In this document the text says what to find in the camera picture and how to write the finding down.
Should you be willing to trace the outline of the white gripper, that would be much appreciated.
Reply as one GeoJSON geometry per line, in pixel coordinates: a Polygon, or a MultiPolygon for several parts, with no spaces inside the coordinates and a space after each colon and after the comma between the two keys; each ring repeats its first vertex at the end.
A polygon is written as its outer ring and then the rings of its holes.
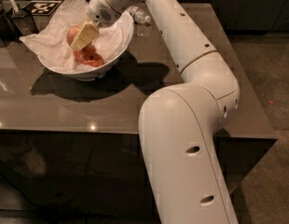
{"type": "MultiPolygon", "coordinates": [[[[90,0],[88,14],[100,23],[114,23],[122,14],[120,0],[90,0]]],[[[84,22],[79,26],[71,48],[82,50],[99,35],[99,28],[92,22],[84,22]]]]}

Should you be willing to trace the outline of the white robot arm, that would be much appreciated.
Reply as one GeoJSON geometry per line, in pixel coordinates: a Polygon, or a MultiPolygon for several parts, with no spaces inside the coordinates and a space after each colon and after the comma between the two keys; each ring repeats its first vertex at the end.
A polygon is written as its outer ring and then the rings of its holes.
{"type": "MultiPolygon", "coordinates": [[[[90,0],[96,24],[135,0],[90,0]]],[[[161,224],[238,224],[213,145],[232,117],[240,86],[226,61],[176,0],[144,0],[182,83],[144,101],[138,129],[161,224]]]]}

